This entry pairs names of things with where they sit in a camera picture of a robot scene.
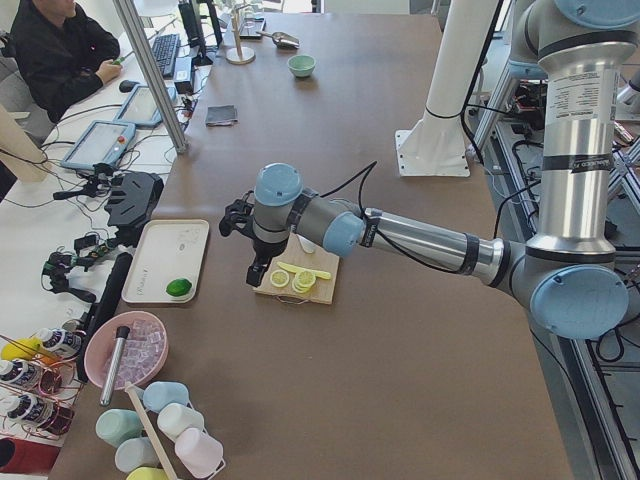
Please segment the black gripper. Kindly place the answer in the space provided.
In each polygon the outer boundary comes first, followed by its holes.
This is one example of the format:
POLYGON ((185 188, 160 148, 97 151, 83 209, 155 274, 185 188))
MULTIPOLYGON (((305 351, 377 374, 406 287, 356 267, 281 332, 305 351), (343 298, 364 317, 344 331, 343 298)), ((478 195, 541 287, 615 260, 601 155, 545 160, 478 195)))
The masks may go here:
MULTIPOLYGON (((227 205, 218 224, 221 236, 229 237, 233 231, 237 231, 254 242, 256 236, 253 230, 253 213, 254 204, 245 199, 236 199, 227 205)), ((272 259, 272 255, 256 253, 247 269, 246 283, 252 287, 259 287, 272 259)))

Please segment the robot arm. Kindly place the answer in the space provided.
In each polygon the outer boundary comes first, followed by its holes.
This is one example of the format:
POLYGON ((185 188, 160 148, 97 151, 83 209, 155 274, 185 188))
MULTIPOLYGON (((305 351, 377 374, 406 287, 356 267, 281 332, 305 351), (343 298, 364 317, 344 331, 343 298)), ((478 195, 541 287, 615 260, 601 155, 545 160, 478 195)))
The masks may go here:
POLYGON ((512 296, 553 334, 593 339, 627 313, 629 293, 604 235, 622 64, 639 44, 635 1, 520 1, 507 70, 547 82, 539 220, 525 243, 485 240, 306 188, 291 165, 263 167, 219 230, 251 239, 247 282, 259 286, 291 234, 325 251, 356 246, 471 275, 512 296))

